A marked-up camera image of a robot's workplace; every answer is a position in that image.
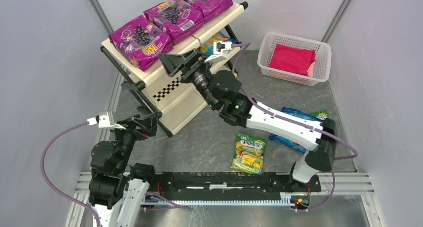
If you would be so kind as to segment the green Fox's candy bag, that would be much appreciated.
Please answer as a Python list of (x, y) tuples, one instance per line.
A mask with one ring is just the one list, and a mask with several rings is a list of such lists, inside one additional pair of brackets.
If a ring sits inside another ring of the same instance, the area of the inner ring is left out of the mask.
[(251, 135), (237, 133), (231, 169), (247, 174), (261, 175), (267, 141)]

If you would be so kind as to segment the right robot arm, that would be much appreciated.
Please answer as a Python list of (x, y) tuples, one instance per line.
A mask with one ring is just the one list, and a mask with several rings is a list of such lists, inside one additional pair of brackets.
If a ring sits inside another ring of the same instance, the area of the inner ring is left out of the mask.
[(184, 54), (159, 54), (169, 77), (181, 73), (181, 83), (191, 83), (212, 110), (231, 126), (257, 129), (290, 139), (306, 149), (291, 170), (297, 182), (307, 183), (318, 172), (331, 172), (335, 160), (335, 122), (301, 119), (241, 93), (241, 82), (230, 70), (211, 73), (211, 64), (197, 49)]

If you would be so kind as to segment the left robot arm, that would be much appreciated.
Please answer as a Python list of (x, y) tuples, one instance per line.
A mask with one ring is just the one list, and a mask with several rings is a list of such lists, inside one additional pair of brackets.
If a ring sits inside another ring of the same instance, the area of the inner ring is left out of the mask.
[(114, 111), (105, 111), (88, 119), (89, 125), (108, 129), (114, 141), (101, 141), (91, 151), (91, 180), (89, 202), (97, 213), (102, 227), (133, 227), (142, 201), (155, 180), (152, 165), (136, 163), (125, 174), (137, 141), (154, 137), (158, 114), (146, 117), (139, 114), (115, 121)]

